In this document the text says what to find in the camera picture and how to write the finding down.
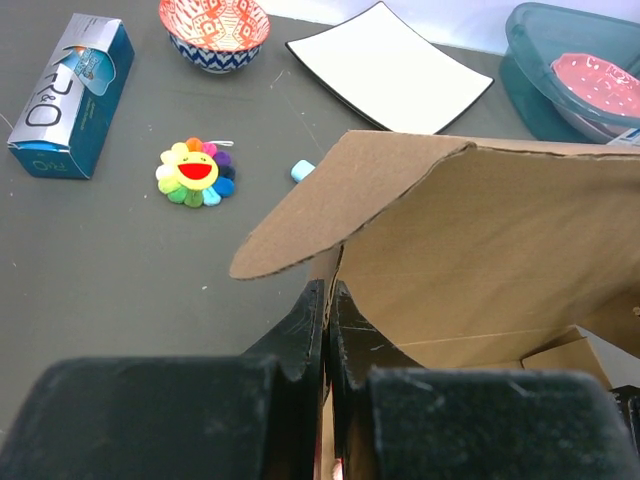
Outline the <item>blue marker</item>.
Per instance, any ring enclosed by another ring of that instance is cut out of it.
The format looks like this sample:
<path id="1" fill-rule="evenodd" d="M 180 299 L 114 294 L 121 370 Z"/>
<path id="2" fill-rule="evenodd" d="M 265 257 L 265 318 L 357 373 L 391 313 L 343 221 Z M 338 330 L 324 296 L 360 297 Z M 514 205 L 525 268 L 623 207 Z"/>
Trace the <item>blue marker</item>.
<path id="1" fill-rule="evenodd" d="M 315 170 L 316 166 L 306 159 L 296 162 L 290 169 L 292 180 L 298 184 Z"/>

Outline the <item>pink polka dot plate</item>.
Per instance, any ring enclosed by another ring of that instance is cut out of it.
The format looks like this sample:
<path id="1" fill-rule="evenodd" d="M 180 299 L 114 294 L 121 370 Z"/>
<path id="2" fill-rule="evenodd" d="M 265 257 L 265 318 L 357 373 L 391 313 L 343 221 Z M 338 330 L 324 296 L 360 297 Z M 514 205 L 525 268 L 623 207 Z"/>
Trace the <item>pink polka dot plate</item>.
<path id="1" fill-rule="evenodd" d="M 558 80 L 590 107 L 618 117 L 639 119 L 639 80 L 617 65 L 586 53 L 564 53 L 551 63 Z M 561 116 L 596 143 L 609 143 L 630 127 L 585 118 L 557 105 Z"/>

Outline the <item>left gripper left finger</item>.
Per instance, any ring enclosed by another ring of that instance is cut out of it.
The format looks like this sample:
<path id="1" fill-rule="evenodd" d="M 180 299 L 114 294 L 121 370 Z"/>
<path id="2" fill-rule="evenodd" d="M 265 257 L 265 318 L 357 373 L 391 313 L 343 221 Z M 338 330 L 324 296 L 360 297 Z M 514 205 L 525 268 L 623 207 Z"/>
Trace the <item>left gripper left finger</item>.
<path id="1" fill-rule="evenodd" d="M 35 382 L 5 479 L 316 479 L 325 286 L 237 356 L 84 357 Z"/>

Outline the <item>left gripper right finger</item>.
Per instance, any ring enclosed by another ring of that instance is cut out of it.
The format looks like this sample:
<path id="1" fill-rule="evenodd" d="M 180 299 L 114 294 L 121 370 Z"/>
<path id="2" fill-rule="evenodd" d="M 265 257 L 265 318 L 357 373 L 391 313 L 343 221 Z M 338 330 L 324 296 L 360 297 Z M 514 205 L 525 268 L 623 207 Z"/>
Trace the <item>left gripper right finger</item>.
<path id="1" fill-rule="evenodd" d="M 429 369 L 338 282 L 328 310 L 334 448 L 347 479 L 635 479 L 613 396 L 585 373 Z"/>

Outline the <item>rainbow flower plush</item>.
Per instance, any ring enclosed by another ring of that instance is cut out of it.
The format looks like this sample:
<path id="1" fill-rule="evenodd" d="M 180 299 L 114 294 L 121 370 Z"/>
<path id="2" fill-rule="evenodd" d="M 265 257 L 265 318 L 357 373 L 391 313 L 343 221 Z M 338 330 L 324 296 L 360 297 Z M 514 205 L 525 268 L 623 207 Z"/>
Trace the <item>rainbow flower plush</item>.
<path id="1" fill-rule="evenodd" d="M 168 201 L 188 208 L 215 207 L 236 191 L 236 169 L 222 143 L 191 137 L 160 154 L 156 186 Z"/>

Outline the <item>blue toothpaste box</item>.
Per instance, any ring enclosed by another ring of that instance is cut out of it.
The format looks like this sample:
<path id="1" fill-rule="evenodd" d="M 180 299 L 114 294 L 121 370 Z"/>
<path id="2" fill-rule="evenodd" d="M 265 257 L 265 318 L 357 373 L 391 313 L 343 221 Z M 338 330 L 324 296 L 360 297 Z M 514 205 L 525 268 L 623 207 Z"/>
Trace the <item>blue toothpaste box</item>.
<path id="1" fill-rule="evenodd" d="M 134 55 L 122 20 L 72 15 L 7 140 L 27 173 L 92 177 Z"/>

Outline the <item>brown cardboard box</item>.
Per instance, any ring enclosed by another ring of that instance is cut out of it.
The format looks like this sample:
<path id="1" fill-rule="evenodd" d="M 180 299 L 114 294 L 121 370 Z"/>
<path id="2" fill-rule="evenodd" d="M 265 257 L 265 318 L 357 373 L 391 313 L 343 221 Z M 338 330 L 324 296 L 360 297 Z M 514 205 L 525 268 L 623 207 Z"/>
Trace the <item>brown cardboard box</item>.
<path id="1" fill-rule="evenodd" d="M 310 262 L 429 369 L 571 371 L 639 455 L 639 152 L 351 131 L 247 237 L 233 278 Z"/>

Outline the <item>red patterned bowl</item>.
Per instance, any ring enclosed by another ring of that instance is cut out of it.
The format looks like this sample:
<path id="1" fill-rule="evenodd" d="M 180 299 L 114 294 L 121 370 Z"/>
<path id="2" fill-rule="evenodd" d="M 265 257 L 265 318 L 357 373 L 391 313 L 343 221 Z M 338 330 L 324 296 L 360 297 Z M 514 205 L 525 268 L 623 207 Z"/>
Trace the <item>red patterned bowl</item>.
<path id="1" fill-rule="evenodd" d="M 271 28 L 266 11 L 252 0 L 162 0 L 158 14 L 179 54 L 219 75 L 249 65 Z"/>

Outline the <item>teal plastic bin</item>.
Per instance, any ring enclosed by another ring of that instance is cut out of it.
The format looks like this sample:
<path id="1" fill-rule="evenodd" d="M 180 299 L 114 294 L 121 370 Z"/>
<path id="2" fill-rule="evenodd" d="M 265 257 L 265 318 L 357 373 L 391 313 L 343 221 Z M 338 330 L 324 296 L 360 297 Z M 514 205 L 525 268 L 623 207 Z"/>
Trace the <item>teal plastic bin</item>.
<path id="1" fill-rule="evenodd" d="M 534 137 L 638 146 L 638 24 L 526 2 L 505 34 L 500 76 Z"/>

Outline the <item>white square plate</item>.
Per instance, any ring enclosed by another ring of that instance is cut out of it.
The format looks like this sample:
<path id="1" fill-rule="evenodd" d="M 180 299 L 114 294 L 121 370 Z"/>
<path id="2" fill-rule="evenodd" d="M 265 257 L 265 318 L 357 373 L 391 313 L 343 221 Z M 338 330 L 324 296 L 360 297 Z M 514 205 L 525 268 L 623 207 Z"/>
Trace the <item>white square plate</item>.
<path id="1" fill-rule="evenodd" d="M 286 47 L 337 98 L 393 132 L 437 134 L 494 83 L 433 46 L 382 1 Z"/>

